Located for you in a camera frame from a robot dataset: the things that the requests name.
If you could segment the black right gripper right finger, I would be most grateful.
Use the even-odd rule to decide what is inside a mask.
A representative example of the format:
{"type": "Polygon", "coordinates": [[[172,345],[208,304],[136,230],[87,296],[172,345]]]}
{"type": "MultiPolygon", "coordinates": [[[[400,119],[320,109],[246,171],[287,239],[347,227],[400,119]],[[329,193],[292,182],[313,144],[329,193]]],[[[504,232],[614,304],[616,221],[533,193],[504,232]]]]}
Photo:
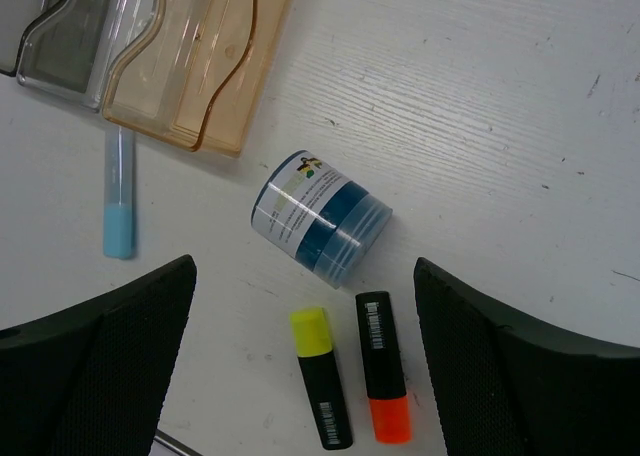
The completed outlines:
{"type": "Polygon", "coordinates": [[[544,322],[425,258],[414,287],[448,454],[638,454],[638,348],[544,322]]]}

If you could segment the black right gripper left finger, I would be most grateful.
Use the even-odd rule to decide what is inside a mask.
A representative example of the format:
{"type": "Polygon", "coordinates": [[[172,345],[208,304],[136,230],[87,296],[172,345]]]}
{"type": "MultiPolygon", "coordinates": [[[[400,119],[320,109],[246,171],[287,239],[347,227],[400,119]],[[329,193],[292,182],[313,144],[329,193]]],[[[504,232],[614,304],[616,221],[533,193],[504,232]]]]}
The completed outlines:
{"type": "Polygon", "coordinates": [[[184,255],[2,330],[2,454],[149,454],[196,279],[184,255]]]}

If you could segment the orange cap black highlighter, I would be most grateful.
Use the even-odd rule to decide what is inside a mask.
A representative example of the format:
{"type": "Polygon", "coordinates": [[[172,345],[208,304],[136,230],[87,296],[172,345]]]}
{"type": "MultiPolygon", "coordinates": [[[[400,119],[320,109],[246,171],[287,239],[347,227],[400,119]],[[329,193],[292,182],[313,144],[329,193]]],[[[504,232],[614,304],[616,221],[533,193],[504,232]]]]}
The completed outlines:
{"type": "Polygon", "coordinates": [[[412,438],[409,402],[390,295],[355,297],[360,348],[375,438],[401,445],[412,438]]]}

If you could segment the yellow cap black highlighter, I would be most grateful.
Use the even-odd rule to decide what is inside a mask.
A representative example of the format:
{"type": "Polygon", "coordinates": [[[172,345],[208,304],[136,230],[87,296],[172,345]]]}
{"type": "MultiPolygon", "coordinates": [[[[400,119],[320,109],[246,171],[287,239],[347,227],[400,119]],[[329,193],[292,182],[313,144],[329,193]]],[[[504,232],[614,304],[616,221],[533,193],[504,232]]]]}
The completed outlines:
{"type": "Polygon", "coordinates": [[[289,318],[321,445],[327,451],[347,449],[353,435],[326,313],[313,307],[289,318]]]}

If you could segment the light blue pen tube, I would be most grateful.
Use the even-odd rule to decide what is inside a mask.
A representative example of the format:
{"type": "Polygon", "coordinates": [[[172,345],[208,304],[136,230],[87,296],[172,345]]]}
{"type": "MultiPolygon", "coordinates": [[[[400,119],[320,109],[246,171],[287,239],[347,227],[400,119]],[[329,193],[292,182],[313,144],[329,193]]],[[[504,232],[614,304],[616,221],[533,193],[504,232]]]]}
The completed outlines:
{"type": "Polygon", "coordinates": [[[134,132],[110,125],[105,133],[103,254],[134,254],[134,132]]]}

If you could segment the blue round jar with label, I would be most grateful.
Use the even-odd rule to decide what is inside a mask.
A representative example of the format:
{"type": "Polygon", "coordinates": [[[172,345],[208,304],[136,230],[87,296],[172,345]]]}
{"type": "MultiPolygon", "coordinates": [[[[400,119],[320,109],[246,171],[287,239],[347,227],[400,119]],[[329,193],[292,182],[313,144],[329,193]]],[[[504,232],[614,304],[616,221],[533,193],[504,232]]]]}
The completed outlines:
{"type": "Polygon", "coordinates": [[[269,177],[251,212],[252,228],[331,287],[341,287],[393,210],[306,150],[269,177]]]}

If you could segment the orange transparent container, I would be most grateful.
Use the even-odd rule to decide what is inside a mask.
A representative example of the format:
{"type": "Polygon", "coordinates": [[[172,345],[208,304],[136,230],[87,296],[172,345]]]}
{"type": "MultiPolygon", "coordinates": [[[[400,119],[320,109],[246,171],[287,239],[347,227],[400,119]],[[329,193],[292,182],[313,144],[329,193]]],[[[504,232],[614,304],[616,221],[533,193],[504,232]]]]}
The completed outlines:
{"type": "Polygon", "coordinates": [[[152,0],[115,59],[103,117],[189,151],[238,157],[291,0],[152,0]]]}

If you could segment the grey transparent container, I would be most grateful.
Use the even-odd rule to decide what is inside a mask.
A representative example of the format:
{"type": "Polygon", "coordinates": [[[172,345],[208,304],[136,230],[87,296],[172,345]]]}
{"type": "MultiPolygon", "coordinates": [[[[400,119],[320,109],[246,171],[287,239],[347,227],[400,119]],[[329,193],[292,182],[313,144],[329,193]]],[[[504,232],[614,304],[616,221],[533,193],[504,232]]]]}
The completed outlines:
{"type": "Polygon", "coordinates": [[[14,76],[25,34],[65,0],[1,0],[1,74],[14,76]]]}

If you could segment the clear transparent container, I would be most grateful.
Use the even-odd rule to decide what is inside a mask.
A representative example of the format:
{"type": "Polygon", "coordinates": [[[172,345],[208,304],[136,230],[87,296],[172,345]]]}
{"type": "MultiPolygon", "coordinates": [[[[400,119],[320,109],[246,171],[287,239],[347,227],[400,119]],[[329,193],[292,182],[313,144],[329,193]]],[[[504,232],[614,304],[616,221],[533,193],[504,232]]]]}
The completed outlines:
{"type": "Polygon", "coordinates": [[[16,79],[98,112],[119,56],[159,14],[159,0],[44,0],[23,36],[16,79]]]}

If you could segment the metal table edge rail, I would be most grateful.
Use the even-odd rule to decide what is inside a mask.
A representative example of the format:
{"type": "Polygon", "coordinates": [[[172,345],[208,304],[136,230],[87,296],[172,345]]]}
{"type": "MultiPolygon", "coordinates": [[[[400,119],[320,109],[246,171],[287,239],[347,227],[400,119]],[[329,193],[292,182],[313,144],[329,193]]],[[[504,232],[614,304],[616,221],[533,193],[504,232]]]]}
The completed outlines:
{"type": "Polygon", "coordinates": [[[202,456],[202,454],[165,432],[157,430],[149,456],[202,456]]]}

